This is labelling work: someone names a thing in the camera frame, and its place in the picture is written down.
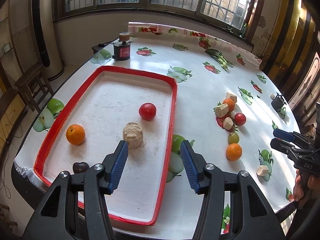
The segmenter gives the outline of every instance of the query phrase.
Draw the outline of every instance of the wooden cabinet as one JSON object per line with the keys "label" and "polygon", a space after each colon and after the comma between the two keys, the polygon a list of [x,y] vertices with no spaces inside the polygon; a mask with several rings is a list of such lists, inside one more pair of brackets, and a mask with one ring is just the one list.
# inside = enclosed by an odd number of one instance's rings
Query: wooden cabinet
{"label": "wooden cabinet", "polygon": [[26,104],[12,88],[21,76],[21,68],[12,43],[9,4],[7,0],[0,8],[0,158],[11,143],[15,124],[26,112]]}
{"label": "wooden cabinet", "polygon": [[26,104],[21,99],[18,91],[9,88],[0,97],[0,158],[7,143],[11,143],[12,131],[19,117],[23,116]]}

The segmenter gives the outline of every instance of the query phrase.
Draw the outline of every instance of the metal screw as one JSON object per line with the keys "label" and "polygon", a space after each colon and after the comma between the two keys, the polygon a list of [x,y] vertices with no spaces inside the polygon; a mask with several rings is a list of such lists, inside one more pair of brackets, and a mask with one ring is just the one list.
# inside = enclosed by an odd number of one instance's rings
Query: metal screw
{"label": "metal screw", "polygon": [[210,170],[214,169],[214,165],[211,164],[211,163],[208,163],[208,164],[205,165],[205,168],[210,171]]}
{"label": "metal screw", "polygon": [[68,176],[68,172],[67,171],[62,171],[59,174],[60,177],[65,178],[66,176]]}
{"label": "metal screw", "polygon": [[249,176],[249,172],[247,172],[247,171],[240,171],[240,174],[243,177],[248,177]]}
{"label": "metal screw", "polygon": [[99,171],[103,168],[102,164],[96,164],[94,167],[93,167],[96,171]]}

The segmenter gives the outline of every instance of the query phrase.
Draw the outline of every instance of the red tomato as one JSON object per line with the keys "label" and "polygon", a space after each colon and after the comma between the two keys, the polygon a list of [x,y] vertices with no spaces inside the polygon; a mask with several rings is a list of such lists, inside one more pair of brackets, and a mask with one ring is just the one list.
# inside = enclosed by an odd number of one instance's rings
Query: red tomato
{"label": "red tomato", "polygon": [[140,116],[145,120],[152,120],[156,116],[156,107],[152,103],[144,103],[139,108]]}
{"label": "red tomato", "polygon": [[236,113],[234,119],[235,119],[236,125],[244,125],[245,122],[247,121],[247,118],[242,113]]}

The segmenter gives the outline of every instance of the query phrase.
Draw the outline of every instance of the wall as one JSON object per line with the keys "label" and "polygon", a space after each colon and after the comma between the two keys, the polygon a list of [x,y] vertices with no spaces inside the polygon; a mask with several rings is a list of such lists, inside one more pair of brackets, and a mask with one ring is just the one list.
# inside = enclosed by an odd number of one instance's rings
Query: wall
{"label": "wall", "polygon": [[23,71],[37,60],[29,26],[29,0],[10,0],[10,23],[13,43]]}
{"label": "wall", "polygon": [[274,25],[278,17],[278,11],[281,0],[265,0],[261,12],[260,21],[254,33],[252,43],[254,55],[262,54],[265,47],[268,45],[269,38],[273,32]]}
{"label": "wall", "polygon": [[147,12],[107,12],[73,17],[54,23],[61,60],[65,65],[82,65],[92,56],[92,46],[115,40],[119,33],[127,31],[128,22],[155,23],[186,28],[228,41],[247,51],[252,50],[252,47],[231,35],[180,17]]}

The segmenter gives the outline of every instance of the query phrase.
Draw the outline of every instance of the human hand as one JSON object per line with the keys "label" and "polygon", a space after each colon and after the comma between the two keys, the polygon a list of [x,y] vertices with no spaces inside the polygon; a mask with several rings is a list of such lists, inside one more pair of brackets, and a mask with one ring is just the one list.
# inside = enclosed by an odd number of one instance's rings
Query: human hand
{"label": "human hand", "polygon": [[[299,170],[296,171],[297,176],[295,179],[295,186],[293,188],[293,199],[295,201],[299,201],[303,198],[304,192],[301,187],[301,176],[299,175]],[[308,180],[308,188],[314,189],[314,190],[320,190],[320,178],[315,177],[314,175],[310,175]]]}

